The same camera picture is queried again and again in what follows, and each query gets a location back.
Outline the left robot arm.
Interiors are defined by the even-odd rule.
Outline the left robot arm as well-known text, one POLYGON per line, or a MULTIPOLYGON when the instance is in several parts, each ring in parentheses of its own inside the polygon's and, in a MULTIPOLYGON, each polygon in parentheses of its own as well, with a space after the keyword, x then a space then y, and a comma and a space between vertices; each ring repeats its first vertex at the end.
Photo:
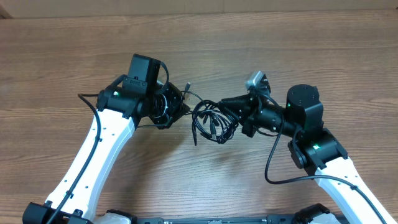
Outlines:
POLYGON ((110 209, 96 216, 98 200, 108 175, 125 143, 150 118, 151 126, 167 129, 189 107, 182 92, 169 81, 158 80, 166 69, 160 60, 135 54, 129 71, 95 95, 90 131, 69 170, 43 204, 31 202, 22 221, 41 223, 136 223, 127 212, 110 209))

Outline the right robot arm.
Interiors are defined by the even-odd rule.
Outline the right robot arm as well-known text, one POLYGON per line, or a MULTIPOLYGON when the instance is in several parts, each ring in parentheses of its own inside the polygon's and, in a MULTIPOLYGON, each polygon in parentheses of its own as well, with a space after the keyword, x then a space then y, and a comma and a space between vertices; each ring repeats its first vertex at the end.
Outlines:
POLYGON ((291 157, 307 174, 283 180, 283 184, 314 180, 349 223, 395 223, 358 174, 346 149, 324 127, 323 105, 316 87, 291 87, 282 107, 268 91, 252 86, 246 95, 221 100, 220 107, 238 118, 242 132, 249 137, 253 137, 255 128, 291 137, 291 157))

